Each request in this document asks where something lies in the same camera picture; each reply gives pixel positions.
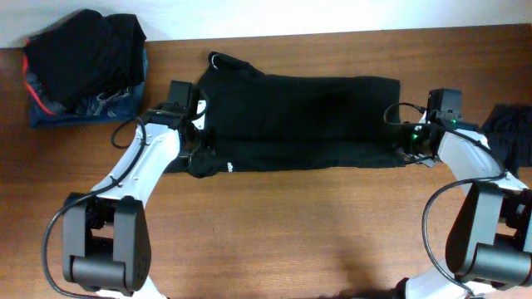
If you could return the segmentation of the black t-shirt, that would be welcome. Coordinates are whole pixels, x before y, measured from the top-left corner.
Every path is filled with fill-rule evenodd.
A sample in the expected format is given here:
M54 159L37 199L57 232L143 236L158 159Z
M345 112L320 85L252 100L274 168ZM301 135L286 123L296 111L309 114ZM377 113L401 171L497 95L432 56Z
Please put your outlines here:
M405 166L383 120L385 111L399 119L398 80L266 74L215 51L208 61L196 83L208 98L203 144L166 173L202 179L222 172Z

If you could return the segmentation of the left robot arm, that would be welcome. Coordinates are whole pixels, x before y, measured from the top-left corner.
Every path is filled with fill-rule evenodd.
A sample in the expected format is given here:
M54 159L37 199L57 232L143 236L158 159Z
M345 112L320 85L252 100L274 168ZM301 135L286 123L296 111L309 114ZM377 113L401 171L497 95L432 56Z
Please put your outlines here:
M62 213L62 273L93 297L161 298L149 276L145 208L167 167L190 165L204 144L208 96L172 81L166 101L136 119L135 135L88 194L72 193Z

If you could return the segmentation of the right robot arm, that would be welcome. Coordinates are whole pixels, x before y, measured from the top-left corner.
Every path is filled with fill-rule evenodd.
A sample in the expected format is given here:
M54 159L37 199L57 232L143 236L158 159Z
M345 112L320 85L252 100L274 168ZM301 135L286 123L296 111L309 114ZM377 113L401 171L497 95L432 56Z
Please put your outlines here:
M440 160L456 178L430 196L421 216L431 269L402 279L391 298L482 298L531 285L531 191L496 158L479 126L463 120L461 104L460 91L436 89L416 108L418 122L384 120L412 163ZM455 187L465 200L440 262L429 243L428 216L437 198Z

